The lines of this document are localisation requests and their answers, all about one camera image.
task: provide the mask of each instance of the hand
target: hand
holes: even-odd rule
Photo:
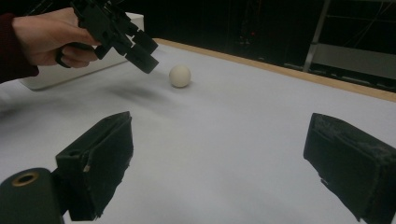
[[[87,30],[78,27],[78,18],[71,7],[37,16],[17,17],[12,25],[31,65],[57,64],[57,50],[69,43],[100,45]],[[97,60],[93,49],[65,46],[62,53],[62,62],[70,67],[85,67]]]

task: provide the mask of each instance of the table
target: table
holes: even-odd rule
[[[54,170],[54,156],[97,121],[130,111],[131,167],[95,223],[357,223],[303,158],[310,117],[396,147],[395,94],[157,42],[149,75],[121,63],[44,91],[0,85],[0,179]],[[168,73],[180,63],[192,82],[175,89]]]

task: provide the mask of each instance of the dark red sleeve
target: dark red sleeve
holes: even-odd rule
[[[0,15],[0,83],[38,75],[37,66],[29,64],[12,28],[14,15]]]

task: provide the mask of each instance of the white ball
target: white ball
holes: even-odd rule
[[[177,88],[183,88],[190,84],[191,72],[190,69],[185,65],[176,65],[169,72],[169,79],[172,86]]]

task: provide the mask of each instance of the white box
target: white box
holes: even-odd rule
[[[131,18],[132,23],[141,30],[144,30],[143,15],[134,13],[127,13],[127,15]],[[60,65],[39,66],[40,73],[38,76],[21,78],[20,82],[32,91],[39,91],[126,61],[124,56],[119,55],[114,49],[111,49],[104,59],[92,62],[87,67],[64,68]]]

